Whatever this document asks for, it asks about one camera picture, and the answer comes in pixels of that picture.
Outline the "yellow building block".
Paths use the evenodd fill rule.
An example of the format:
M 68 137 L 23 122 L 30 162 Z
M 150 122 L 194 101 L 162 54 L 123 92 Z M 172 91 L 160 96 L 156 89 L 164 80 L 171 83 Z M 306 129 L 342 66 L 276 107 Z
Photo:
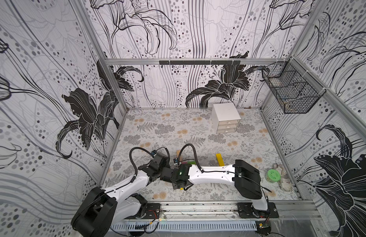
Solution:
M 222 155 L 220 153 L 216 154 L 216 158 L 217 158 L 219 166 L 225 166 L 224 160 L 223 160 Z

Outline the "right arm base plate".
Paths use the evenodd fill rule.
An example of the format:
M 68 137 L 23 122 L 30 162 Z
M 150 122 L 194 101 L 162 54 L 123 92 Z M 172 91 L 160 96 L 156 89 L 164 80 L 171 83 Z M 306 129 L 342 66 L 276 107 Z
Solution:
M 273 202 L 268 203 L 267 211 L 256 210 L 254 207 L 252 207 L 251 202 L 239 202 L 237 203 L 237 211 L 239 217 L 243 219 L 251 219 L 251 218 L 266 219 L 266 218 L 279 217 L 276 205 Z

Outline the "small electronics board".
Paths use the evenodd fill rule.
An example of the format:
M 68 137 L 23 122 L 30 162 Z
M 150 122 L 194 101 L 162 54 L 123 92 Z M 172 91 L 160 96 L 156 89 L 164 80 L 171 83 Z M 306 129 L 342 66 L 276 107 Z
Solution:
M 256 234 L 260 237 L 268 236 L 271 233 L 270 222 L 256 222 Z

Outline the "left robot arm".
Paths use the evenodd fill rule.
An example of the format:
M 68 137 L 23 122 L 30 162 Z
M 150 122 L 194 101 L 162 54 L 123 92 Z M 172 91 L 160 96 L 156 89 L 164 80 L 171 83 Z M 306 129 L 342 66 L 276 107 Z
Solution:
M 114 223 L 130 216 L 143 216 L 146 213 L 147 201 L 137 193 L 160 178 L 164 168 L 170 168 L 171 156 L 166 153 L 152 152 L 141 147 L 129 151 L 134 174 L 121 182 L 102 189 L 95 187 L 87 194 L 83 203 L 71 220 L 71 226 L 83 237 L 103 237 Z M 136 166 L 132 153 L 136 150 L 146 152 L 151 160 L 139 167 Z

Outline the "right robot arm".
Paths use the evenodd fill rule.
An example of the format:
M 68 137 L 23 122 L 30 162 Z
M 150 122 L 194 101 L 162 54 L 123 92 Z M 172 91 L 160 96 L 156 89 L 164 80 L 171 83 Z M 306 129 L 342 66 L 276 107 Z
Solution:
M 259 170 L 243 160 L 236 160 L 235 164 L 227 166 L 182 164 L 174 169 L 164 168 L 160 179 L 171 183 L 173 189 L 187 190 L 203 183 L 233 186 L 242 197 L 252 201 L 253 209 L 264 212 L 269 210 Z

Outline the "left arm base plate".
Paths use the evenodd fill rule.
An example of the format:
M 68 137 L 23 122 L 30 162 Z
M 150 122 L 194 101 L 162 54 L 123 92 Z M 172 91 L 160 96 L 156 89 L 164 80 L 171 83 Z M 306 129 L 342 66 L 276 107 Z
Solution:
M 159 219 L 161 211 L 160 203 L 143 204 L 132 218 L 135 219 Z

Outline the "green round lid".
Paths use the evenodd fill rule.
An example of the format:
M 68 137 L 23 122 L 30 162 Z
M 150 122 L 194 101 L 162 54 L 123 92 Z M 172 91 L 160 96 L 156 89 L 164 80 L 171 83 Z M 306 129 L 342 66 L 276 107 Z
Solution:
M 281 174 L 275 169 L 269 169 L 265 174 L 265 178 L 267 182 L 276 183 L 281 180 Z

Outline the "crumpled white cloth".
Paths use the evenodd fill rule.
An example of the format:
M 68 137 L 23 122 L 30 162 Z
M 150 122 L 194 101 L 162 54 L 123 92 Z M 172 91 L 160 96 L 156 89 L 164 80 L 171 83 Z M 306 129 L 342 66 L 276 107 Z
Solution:
M 280 174 L 280 180 L 278 181 L 280 189 L 285 192 L 293 191 L 293 185 L 284 166 L 282 164 L 274 164 L 273 169 Z

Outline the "white drawer cabinet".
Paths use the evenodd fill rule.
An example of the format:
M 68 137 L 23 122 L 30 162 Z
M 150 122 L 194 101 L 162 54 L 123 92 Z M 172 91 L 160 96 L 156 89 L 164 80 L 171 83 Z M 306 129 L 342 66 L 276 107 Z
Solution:
M 211 118 L 216 134 L 236 132 L 241 121 L 233 103 L 213 104 Z

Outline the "black wall bar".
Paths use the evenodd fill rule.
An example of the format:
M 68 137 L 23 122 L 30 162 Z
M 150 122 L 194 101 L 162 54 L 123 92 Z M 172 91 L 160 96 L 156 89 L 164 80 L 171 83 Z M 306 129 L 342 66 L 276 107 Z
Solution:
M 240 65 L 240 60 L 159 60 L 160 65 Z

